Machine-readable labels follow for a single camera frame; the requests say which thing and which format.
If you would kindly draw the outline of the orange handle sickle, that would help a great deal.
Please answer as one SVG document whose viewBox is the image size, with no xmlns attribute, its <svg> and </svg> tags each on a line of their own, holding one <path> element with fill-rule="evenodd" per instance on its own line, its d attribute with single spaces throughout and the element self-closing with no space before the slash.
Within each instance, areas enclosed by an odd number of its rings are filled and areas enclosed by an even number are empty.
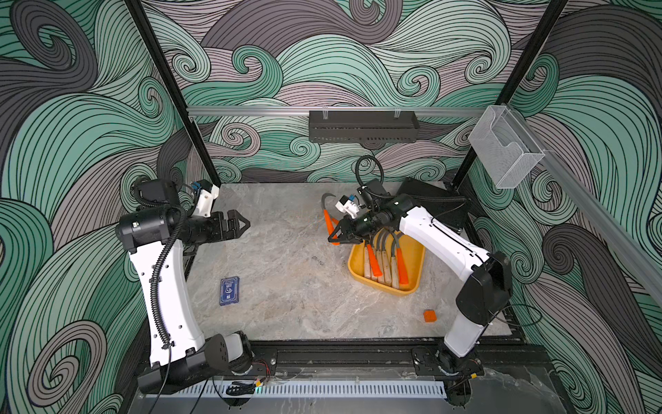
<svg viewBox="0 0 662 414">
<path fill-rule="evenodd" d="M 400 287 L 408 285 L 410 283 L 409 274 L 403 256 L 403 250 L 400 244 L 400 238 L 402 236 L 403 236 L 402 233 L 397 233 L 396 236 L 394 236 L 394 242 L 393 242 L 393 246 L 395 247 L 396 262 L 398 266 L 398 283 Z"/>
<path fill-rule="evenodd" d="M 371 279 L 379 280 L 383 277 L 383 273 L 379 266 L 377 255 L 375 254 L 375 251 L 372 247 L 372 242 L 370 240 L 365 243 L 365 252 L 367 253 L 367 264 L 370 268 Z"/>
<path fill-rule="evenodd" d="M 329 210 L 326 207 L 327 198 L 334 198 L 334 194 L 324 193 L 324 195 L 322 195 L 321 197 L 321 207 L 322 207 L 322 213 L 324 215 L 324 221 L 327 226 L 327 231 L 329 233 L 329 236 L 332 236 L 334 234 L 334 229 L 335 226 L 338 224 L 338 221 L 331 217 Z"/>
</svg>

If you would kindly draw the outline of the large wooden handle sickle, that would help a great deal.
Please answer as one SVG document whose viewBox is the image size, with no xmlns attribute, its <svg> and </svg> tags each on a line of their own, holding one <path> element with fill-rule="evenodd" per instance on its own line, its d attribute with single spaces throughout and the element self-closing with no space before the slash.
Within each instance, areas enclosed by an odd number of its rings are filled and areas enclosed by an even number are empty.
<svg viewBox="0 0 662 414">
<path fill-rule="evenodd" d="M 370 264 L 370 256 L 369 256 L 369 244 L 367 241 L 364 242 L 364 247 L 363 247 L 363 270 L 364 270 L 364 277 L 366 279 L 372 279 L 372 270 L 371 270 L 371 264 Z"/>
</svg>

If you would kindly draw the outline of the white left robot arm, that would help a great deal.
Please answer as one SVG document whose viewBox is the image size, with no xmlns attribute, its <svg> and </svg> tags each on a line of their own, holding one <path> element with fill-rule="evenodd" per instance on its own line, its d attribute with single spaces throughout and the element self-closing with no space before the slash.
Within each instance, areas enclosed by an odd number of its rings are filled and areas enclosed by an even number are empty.
<svg viewBox="0 0 662 414">
<path fill-rule="evenodd" d="M 194 205 L 184 208 L 175 184 L 140 177 L 132 186 L 138 208 L 122 216 L 117 238 L 136 270 L 150 332 L 148 368 L 138 377 L 144 394 L 173 394 L 219 375 L 243 373 L 253 353 L 241 331 L 206 337 L 190 303 L 184 249 L 239 238 L 250 223 L 237 210 L 213 209 L 218 186 L 191 184 Z"/>
</svg>

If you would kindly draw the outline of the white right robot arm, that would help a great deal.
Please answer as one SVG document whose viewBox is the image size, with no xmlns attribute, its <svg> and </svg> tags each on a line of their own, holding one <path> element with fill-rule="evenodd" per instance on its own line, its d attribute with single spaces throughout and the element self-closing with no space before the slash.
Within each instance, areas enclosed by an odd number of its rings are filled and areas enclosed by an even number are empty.
<svg viewBox="0 0 662 414">
<path fill-rule="evenodd" d="M 410 239 L 442 260 L 462 283 L 455 303 L 457 315 L 443 337 L 437 359 L 441 374 L 450 380 L 477 377 L 482 367 L 474 348 L 491 323 L 510 304 L 513 293 L 510 259 L 471 243 L 429 212 L 428 204 L 460 208 L 462 197 L 431 197 L 384 189 L 384 174 L 363 181 L 360 167 L 370 161 L 384 167 L 373 155 L 363 155 L 353 169 L 359 184 L 356 197 L 343 196 L 335 207 L 343 217 L 325 217 L 330 243 L 350 244 L 362 264 L 362 277 L 383 289 L 403 288 L 409 276 L 400 241 Z"/>
</svg>

